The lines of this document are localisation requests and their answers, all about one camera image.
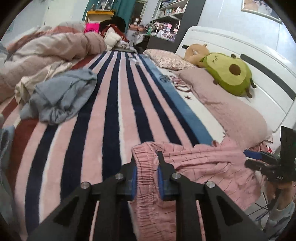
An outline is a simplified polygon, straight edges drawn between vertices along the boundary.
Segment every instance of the green avocado plush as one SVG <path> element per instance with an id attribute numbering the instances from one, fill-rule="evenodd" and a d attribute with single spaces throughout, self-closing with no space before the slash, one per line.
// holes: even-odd
<path id="1" fill-rule="evenodd" d="M 250 85 L 257 86 L 247 64 L 234 54 L 231 57 L 221 53 L 209 53 L 202 60 L 206 70 L 214 77 L 214 83 L 236 96 L 245 94 L 252 98 Z"/>

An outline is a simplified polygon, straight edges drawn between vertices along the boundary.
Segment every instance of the floral pillowcase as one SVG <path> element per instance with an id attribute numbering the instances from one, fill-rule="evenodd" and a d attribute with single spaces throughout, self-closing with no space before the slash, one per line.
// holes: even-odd
<path id="1" fill-rule="evenodd" d="M 187 62 L 173 52 L 158 49 L 147 49 L 143 54 L 149 56 L 160 68 L 170 70 L 197 68 L 195 65 Z"/>

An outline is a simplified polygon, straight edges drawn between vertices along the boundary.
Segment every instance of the person's arm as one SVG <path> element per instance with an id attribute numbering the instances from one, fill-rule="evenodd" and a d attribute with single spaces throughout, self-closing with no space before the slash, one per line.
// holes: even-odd
<path id="1" fill-rule="evenodd" d="M 292 187 L 292 182 L 285 184 L 267 182 L 266 195 L 269 200 L 275 198 L 275 190 L 277 188 L 281 189 L 278 206 L 269 213 L 269 218 L 263 230 L 270 241 L 275 240 L 282 233 L 295 211 Z"/>

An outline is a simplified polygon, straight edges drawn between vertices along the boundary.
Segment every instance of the blue stripe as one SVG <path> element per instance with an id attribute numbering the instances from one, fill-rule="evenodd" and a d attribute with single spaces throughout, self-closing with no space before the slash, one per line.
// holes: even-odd
<path id="1" fill-rule="evenodd" d="M 163 129 L 165 130 L 165 133 L 171 143 L 179 144 L 181 145 L 181 141 L 173 128 L 168 116 L 166 115 L 164 109 L 162 108 L 161 104 L 159 103 L 154 91 L 152 90 L 146 76 L 143 73 L 143 70 L 139 65 L 136 65 L 136 68 L 139 72 L 139 75 L 141 77 L 141 80 L 147 90 L 147 93 L 149 95 L 149 98 L 154 106 L 155 111 L 157 112 L 159 119 L 161 121 L 161 124 L 163 125 Z"/>
<path id="2" fill-rule="evenodd" d="M 170 82 L 161 81 L 163 74 L 149 59 L 143 58 L 141 55 L 139 57 L 168 105 L 175 113 L 192 146 L 198 143 L 211 145 L 213 139 L 207 129 L 178 94 L 173 85 Z"/>
<path id="3" fill-rule="evenodd" d="M 25 219 L 28 235 L 30 235 L 39 225 L 39 197 L 42 175 L 47 161 L 49 148 L 57 128 L 58 125 L 47 126 L 31 165 L 25 196 Z"/>
<path id="4" fill-rule="evenodd" d="M 133 109 L 135 111 L 138 134 L 139 134 L 141 143 L 146 141 L 154 141 L 154 138 L 149 126 L 148 118 L 144 110 L 143 104 L 141 102 L 139 92 L 135 84 L 135 80 L 133 78 L 133 73 L 131 70 L 131 64 L 128 59 L 128 55 L 127 53 L 125 53 L 125 55 L 126 55 L 126 73 L 128 78 L 128 87 L 130 91 Z"/>
<path id="5" fill-rule="evenodd" d="M 71 192 L 73 192 L 74 189 L 80 185 L 82 156 L 92 108 L 99 92 L 102 79 L 113 55 L 114 52 L 110 54 L 108 59 L 103 64 L 101 70 L 98 73 L 98 81 L 93 93 L 78 113 L 77 121 L 65 154 L 61 179 L 61 200 L 70 195 Z"/>
<path id="6" fill-rule="evenodd" d="M 89 67 L 89 69 L 93 70 L 94 67 L 98 65 L 98 63 L 102 60 L 102 58 L 106 55 L 107 52 L 103 52 L 100 57 Z"/>
<path id="7" fill-rule="evenodd" d="M 113 68 L 105 111 L 104 137 L 102 147 L 103 181 L 115 175 L 121 168 L 119 121 L 118 121 L 118 73 L 120 52 Z"/>

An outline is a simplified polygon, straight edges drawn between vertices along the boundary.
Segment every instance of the striped blanket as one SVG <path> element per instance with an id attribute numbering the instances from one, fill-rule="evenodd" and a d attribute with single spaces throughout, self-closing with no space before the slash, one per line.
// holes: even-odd
<path id="1" fill-rule="evenodd" d="M 140 64 L 131 61 L 136 58 Z M 5 125 L 16 126 L 7 178 L 23 240 L 81 182 L 102 182 L 146 141 L 192 147 L 212 137 L 184 97 L 141 55 L 108 51 L 72 69 L 90 68 L 98 82 L 78 116 L 61 125 L 20 121 L 14 99 L 1 105 Z M 132 230 L 126 205 L 127 230 Z"/>

